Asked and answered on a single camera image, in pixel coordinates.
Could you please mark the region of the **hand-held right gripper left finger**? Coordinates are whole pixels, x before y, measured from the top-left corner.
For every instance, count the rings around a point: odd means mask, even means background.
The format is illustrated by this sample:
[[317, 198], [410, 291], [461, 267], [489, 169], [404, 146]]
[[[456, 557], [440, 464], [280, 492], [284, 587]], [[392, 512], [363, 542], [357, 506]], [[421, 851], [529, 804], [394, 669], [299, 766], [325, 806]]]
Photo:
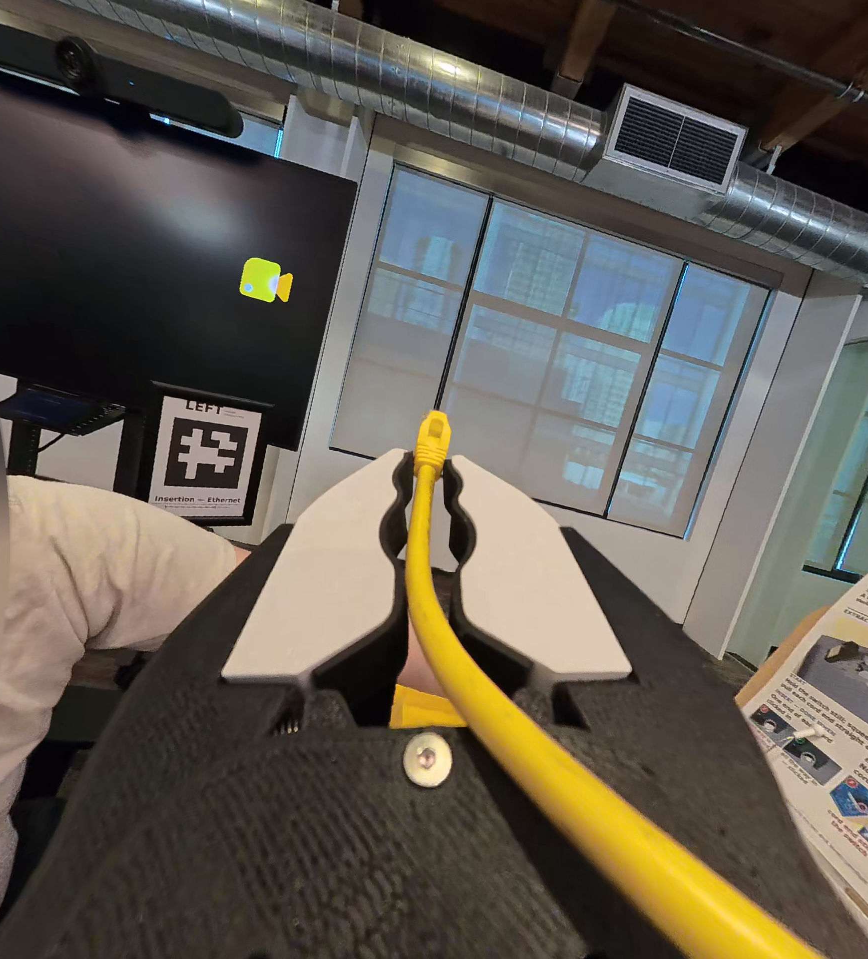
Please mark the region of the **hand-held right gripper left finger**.
[[392, 449], [300, 515], [222, 668], [227, 683], [334, 691], [359, 724], [388, 725], [407, 658], [398, 557], [413, 465]]

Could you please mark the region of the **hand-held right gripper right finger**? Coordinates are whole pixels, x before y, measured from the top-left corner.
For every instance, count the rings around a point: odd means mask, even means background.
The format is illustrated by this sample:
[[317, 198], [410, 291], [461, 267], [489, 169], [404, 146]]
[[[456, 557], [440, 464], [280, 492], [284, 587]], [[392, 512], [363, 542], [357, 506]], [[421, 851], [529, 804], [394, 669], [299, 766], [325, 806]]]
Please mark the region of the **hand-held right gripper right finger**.
[[501, 689], [630, 677], [617, 640], [555, 519], [463, 456], [441, 478], [450, 517], [449, 622]]

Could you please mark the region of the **yellow plastic bin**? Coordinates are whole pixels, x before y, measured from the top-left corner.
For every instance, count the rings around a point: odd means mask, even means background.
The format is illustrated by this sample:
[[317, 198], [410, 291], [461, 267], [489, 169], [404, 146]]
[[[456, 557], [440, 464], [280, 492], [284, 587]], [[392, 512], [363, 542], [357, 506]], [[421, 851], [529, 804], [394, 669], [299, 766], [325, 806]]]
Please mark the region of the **yellow plastic bin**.
[[440, 695], [397, 684], [394, 690], [388, 728], [464, 728], [464, 717], [452, 702]]

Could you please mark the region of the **person's left forearm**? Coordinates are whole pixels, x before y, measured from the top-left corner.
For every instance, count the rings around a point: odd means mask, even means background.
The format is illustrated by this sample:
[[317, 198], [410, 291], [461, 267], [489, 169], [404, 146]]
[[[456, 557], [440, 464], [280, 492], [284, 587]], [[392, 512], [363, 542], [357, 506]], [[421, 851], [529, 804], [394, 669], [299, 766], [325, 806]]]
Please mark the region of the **person's left forearm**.
[[156, 650], [250, 552], [139, 500], [12, 476], [6, 624], [37, 647]]

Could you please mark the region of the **small dark screen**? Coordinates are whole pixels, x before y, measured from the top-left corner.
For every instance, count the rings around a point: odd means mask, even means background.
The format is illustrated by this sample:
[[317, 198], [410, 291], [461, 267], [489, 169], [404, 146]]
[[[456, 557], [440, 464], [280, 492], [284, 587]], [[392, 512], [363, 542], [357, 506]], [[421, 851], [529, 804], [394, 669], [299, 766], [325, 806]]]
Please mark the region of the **small dark screen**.
[[23, 379], [0, 400], [0, 418], [62, 437], [85, 437], [122, 421], [126, 407], [39, 386]]

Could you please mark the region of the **black monitor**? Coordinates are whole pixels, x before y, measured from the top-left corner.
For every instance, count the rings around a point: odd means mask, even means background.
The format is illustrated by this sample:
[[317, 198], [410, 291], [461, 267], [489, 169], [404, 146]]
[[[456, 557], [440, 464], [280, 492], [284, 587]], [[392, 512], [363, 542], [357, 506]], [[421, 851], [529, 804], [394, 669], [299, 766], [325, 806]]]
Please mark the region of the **black monitor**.
[[0, 71], [0, 374], [271, 408], [299, 448], [356, 184]]

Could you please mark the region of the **large paned window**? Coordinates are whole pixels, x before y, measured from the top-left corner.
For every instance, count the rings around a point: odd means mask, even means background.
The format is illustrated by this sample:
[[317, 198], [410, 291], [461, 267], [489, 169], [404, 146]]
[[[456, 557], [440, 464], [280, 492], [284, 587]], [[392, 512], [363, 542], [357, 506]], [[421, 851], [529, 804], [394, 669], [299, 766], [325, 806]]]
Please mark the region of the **large paned window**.
[[676, 538], [774, 291], [395, 164], [331, 449], [450, 449], [542, 504]]

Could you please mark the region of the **instruction sign board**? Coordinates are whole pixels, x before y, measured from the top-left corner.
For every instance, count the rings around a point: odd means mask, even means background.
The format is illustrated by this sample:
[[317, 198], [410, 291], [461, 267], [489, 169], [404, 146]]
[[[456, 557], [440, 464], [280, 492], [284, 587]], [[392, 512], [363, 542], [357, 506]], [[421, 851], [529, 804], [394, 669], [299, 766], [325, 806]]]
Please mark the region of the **instruction sign board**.
[[801, 837], [868, 936], [868, 574], [737, 701]]

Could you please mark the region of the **black webcam bar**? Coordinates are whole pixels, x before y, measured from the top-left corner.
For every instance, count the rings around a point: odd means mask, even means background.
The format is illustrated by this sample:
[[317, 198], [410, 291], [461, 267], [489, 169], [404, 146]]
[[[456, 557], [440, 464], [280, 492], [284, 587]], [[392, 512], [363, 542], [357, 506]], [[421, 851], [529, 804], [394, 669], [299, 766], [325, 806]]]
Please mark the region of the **black webcam bar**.
[[240, 113], [221, 93], [101, 54], [75, 35], [52, 40], [0, 24], [0, 68], [228, 139], [244, 131]]

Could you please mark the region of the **white air vent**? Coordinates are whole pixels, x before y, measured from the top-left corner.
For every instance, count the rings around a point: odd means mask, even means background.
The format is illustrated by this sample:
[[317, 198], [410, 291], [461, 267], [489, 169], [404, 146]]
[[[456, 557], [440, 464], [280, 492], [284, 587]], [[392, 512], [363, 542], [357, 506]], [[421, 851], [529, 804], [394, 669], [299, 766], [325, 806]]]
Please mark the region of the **white air vent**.
[[601, 160], [722, 196], [745, 126], [625, 83], [611, 103]]

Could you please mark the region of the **silver round duct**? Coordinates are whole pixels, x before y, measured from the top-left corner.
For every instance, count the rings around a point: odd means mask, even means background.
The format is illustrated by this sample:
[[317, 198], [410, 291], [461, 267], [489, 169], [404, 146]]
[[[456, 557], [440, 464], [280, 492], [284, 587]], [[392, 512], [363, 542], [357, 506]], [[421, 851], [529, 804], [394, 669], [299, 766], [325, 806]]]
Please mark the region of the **silver round duct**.
[[608, 115], [309, 2], [65, 2], [868, 290], [868, 213], [738, 161], [722, 195], [601, 160]]

